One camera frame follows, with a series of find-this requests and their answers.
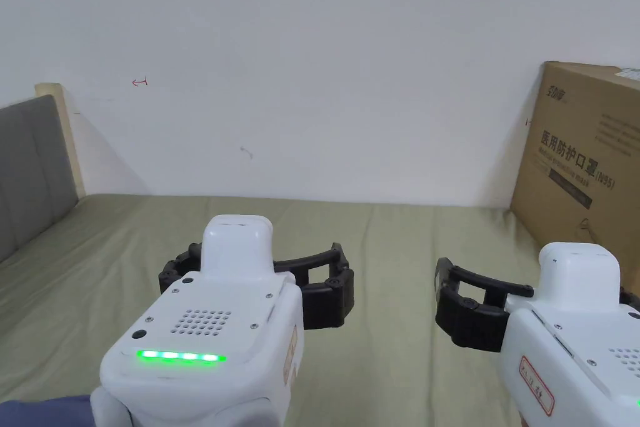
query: bed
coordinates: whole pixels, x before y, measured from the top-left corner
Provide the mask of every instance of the bed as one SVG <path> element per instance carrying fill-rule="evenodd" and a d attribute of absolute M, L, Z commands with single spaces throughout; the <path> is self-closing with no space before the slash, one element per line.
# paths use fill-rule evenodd
<path fill-rule="evenodd" d="M 47 122 L 69 158 L 52 175 L 64 171 L 65 188 L 74 195 L 66 200 L 68 208 L 51 207 L 44 228 L 31 226 L 30 238 L 23 235 L 5 248 L 0 401 L 90 393 L 99 383 L 103 354 L 159 295 L 158 272 L 166 261 L 200 241 L 213 216 L 260 214 L 273 223 L 275 259 L 310 255 L 339 241 L 356 274 L 356 304 L 346 324 L 305 332 L 288 426 L 519 426 L 494 354 L 455 347 L 433 320 L 438 257 L 506 281 L 537 283 L 538 246 L 512 213 L 215 196 L 83 196 L 71 130 L 65 133 L 60 112 L 61 91 L 54 94 L 38 102 L 57 108 Z M 42 151 L 36 134 L 33 139 Z M 36 157 L 34 162 L 47 161 Z M 6 177 L 2 173 L 0 191 Z M 55 183 L 49 177 L 45 182 Z M 51 187 L 47 195 L 49 203 L 59 201 Z M 314 272 L 312 279 L 325 275 Z M 462 293 L 476 294 L 473 288 Z"/>

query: blue fabric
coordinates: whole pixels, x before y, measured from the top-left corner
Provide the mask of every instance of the blue fabric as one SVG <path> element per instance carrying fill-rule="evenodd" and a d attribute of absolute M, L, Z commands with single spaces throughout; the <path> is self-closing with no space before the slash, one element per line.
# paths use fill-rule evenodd
<path fill-rule="evenodd" d="M 0 403 L 2 427 L 94 427 L 89 396 Z"/>

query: red marking on wall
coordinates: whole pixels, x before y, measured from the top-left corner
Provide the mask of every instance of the red marking on wall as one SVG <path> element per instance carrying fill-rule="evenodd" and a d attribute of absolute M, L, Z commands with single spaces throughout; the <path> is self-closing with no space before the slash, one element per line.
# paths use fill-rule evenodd
<path fill-rule="evenodd" d="M 144 76 L 144 80 L 134 80 L 132 83 L 133 83 L 136 87 L 138 86 L 138 84 L 149 85 L 148 83 L 146 83 L 146 76 Z"/>
<path fill-rule="evenodd" d="M 546 386 L 546 383 L 542 381 L 525 355 L 522 356 L 521 365 L 519 365 L 518 370 L 521 373 L 521 377 L 527 382 L 529 390 L 535 396 L 546 416 L 551 417 L 554 412 L 554 407 L 556 406 L 556 398 L 548 386 Z"/>

